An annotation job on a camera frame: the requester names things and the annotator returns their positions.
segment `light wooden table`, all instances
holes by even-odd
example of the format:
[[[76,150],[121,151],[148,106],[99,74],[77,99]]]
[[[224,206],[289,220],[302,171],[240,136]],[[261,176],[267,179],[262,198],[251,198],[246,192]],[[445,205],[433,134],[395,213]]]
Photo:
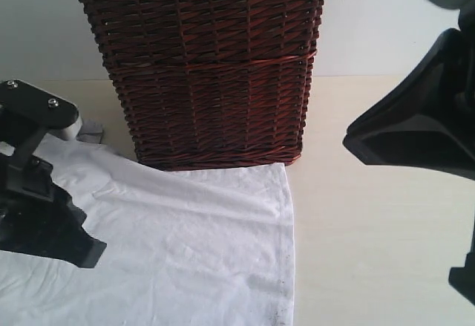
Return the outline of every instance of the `light wooden table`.
[[[346,127],[399,80],[315,78],[304,153],[287,169],[295,205],[295,326],[475,325],[475,309],[447,283],[470,247],[475,183],[366,167],[341,144]],[[110,82],[35,83],[75,102],[83,117],[105,125],[108,145],[134,156]]]

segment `metal screw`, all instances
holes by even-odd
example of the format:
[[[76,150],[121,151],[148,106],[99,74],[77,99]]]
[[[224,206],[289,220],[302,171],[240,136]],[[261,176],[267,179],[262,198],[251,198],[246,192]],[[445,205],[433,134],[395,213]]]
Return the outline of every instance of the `metal screw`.
[[[56,108],[57,106],[59,106],[59,102],[56,98],[50,98],[48,101],[47,101],[47,106],[49,108]]]
[[[18,87],[18,83],[14,79],[9,79],[7,81],[7,86],[9,90],[13,90],[14,88]]]

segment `white wall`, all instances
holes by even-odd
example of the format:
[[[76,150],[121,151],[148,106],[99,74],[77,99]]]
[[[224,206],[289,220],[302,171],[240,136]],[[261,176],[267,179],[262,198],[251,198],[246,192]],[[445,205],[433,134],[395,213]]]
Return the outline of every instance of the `white wall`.
[[[456,12],[425,0],[326,0],[315,73],[403,74]],[[0,0],[0,78],[107,79],[77,0]]]

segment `woven texture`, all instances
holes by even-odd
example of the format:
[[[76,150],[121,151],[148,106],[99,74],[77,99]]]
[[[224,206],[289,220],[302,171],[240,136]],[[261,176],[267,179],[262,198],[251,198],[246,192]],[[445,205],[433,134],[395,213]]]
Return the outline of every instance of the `woven texture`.
[[[141,163],[300,156],[323,0],[80,1]]]

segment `wicker basket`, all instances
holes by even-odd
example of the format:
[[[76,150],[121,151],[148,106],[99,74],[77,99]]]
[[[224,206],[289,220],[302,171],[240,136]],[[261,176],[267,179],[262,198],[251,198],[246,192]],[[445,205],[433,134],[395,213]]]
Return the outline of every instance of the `wicker basket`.
[[[141,163],[300,156],[323,0],[80,1]]]

